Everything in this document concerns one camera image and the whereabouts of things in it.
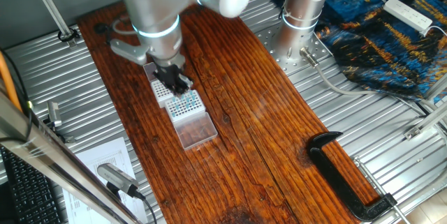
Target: wooden board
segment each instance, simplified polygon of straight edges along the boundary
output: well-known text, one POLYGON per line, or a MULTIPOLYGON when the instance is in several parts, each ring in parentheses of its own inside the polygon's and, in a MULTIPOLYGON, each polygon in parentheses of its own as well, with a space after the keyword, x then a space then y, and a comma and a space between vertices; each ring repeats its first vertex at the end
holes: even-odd
MULTIPOLYGON (((142 67, 93 31, 123 11, 119 3, 78 24, 168 223, 359 223, 307 156, 325 126, 241 19, 198 7, 181 15, 186 74, 219 132, 184 151, 142 67)), ((325 152, 364 203, 377 199, 337 143, 325 152)))

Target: starry night fabric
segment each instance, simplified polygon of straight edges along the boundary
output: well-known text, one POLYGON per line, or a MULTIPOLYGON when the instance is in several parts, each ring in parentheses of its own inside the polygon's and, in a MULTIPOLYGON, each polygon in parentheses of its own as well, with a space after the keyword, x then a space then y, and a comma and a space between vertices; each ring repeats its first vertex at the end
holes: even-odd
MULTIPOLYGON (((273 1, 282 6, 282 0, 273 1)), ((400 1, 447 29, 447 5, 442 1, 400 1)), ((364 89, 420 100, 447 73, 447 37, 432 29, 423 38, 382 6, 381 0, 326 0, 317 36, 350 81, 364 89)))

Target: clear plastic box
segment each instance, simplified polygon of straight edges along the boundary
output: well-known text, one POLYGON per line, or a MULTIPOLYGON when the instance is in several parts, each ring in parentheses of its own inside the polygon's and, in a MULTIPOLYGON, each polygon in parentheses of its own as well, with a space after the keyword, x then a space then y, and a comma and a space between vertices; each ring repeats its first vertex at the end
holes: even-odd
POLYGON ((217 130, 207 112, 191 121, 179 121, 174 124, 174 128, 185 151, 217 136, 217 130))
POLYGON ((155 98, 160 108, 164 107, 168 112, 185 151, 217 136, 216 127, 210 115, 206 113, 197 91, 188 91, 180 97, 174 96, 152 75, 156 68, 153 63, 145 65, 144 68, 155 98))

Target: black keyboard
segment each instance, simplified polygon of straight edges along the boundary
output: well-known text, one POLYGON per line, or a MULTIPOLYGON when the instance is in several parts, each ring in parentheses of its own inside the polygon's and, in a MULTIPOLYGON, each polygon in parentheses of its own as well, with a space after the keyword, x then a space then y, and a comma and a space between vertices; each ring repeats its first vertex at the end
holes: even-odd
POLYGON ((18 223, 61 223, 53 187, 47 177, 5 147, 0 147, 18 223))

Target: power strip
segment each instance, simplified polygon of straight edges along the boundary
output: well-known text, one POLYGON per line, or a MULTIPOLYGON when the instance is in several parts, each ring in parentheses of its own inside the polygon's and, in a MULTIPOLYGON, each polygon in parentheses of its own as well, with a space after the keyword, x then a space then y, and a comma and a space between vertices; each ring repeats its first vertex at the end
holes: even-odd
POLYGON ((426 30, 433 22, 430 18, 399 0, 388 0, 383 9, 421 33, 424 33, 424 31, 427 33, 426 30))

